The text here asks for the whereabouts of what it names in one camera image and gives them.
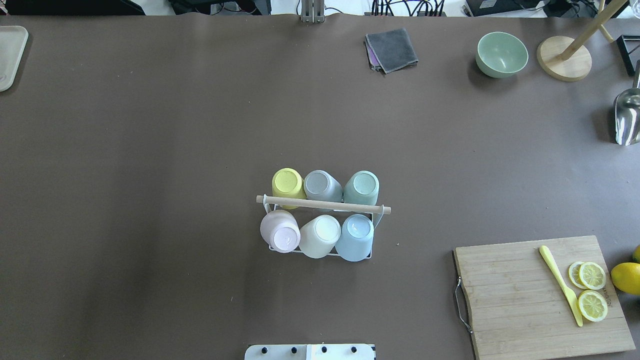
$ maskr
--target yellow cup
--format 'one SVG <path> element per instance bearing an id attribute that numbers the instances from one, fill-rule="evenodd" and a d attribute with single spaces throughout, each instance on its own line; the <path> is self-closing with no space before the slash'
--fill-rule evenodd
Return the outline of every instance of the yellow cup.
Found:
<path id="1" fill-rule="evenodd" d="M 300 174 L 292 168 L 281 168 L 273 175 L 271 189 L 273 196 L 292 199 L 306 199 L 307 194 Z M 295 209 L 297 206 L 282 206 L 285 209 Z"/>

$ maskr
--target gray cloth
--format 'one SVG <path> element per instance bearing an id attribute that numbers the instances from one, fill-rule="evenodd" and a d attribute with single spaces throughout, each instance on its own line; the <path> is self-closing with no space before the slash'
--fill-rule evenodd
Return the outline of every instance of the gray cloth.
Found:
<path id="1" fill-rule="evenodd" d="M 418 62 L 405 28 L 366 34 L 365 39 L 386 74 Z"/>

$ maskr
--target whole lemon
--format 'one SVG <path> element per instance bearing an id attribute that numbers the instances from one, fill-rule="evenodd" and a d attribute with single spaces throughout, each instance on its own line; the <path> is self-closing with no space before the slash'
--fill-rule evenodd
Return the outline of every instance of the whole lemon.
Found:
<path id="1" fill-rule="evenodd" d="M 640 263 L 640 245 L 638 245 L 638 247 L 636 247 L 636 250 L 634 251 L 633 260 L 636 263 Z"/>
<path id="2" fill-rule="evenodd" d="M 625 293 L 640 295 L 640 264 L 622 263 L 611 270 L 611 281 Z"/>

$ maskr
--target lemon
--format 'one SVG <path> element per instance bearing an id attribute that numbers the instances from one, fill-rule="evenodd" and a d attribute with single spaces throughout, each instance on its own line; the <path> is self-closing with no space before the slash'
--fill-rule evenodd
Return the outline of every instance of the lemon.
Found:
<path id="1" fill-rule="evenodd" d="M 573 264 L 569 265 L 569 280 L 571 280 L 571 282 L 578 288 L 586 289 L 587 287 L 580 282 L 580 275 L 578 274 L 578 272 L 580 271 L 580 265 L 582 264 L 584 263 L 581 261 L 576 261 Z"/>
<path id="2" fill-rule="evenodd" d="M 625 293 L 640 295 L 640 264 L 622 263 L 611 270 L 611 281 Z"/>
<path id="3" fill-rule="evenodd" d="M 640 263 L 640 245 L 636 247 L 636 250 L 634 251 L 632 258 L 636 263 Z"/>
<path id="4" fill-rule="evenodd" d="M 578 297 L 578 308 L 592 322 L 602 321 L 609 312 L 607 301 L 597 291 L 585 290 Z"/>
<path id="5" fill-rule="evenodd" d="M 591 290 L 599 290 L 604 288 L 607 283 L 607 277 L 600 265 L 587 261 L 580 265 L 578 270 L 578 278 L 580 282 Z"/>

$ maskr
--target lemon slice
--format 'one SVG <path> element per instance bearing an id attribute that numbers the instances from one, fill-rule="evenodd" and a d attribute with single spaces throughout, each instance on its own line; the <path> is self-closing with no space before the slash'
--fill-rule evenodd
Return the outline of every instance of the lemon slice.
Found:
<path id="1" fill-rule="evenodd" d="M 587 287 L 582 284 L 580 281 L 580 265 L 584 264 L 581 261 L 576 261 L 573 264 L 569 265 L 569 280 L 576 285 L 580 289 L 586 289 Z"/>
<path id="2" fill-rule="evenodd" d="M 602 321 L 609 312 L 607 301 L 599 292 L 593 290 L 585 290 L 580 294 L 578 308 L 582 315 L 592 322 Z"/>
<path id="3" fill-rule="evenodd" d="M 607 277 L 600 265 L 590 261 L 580 265 L 578 278 L 584 286 L 591 290 L 602 289 L 607 282 Z"/>

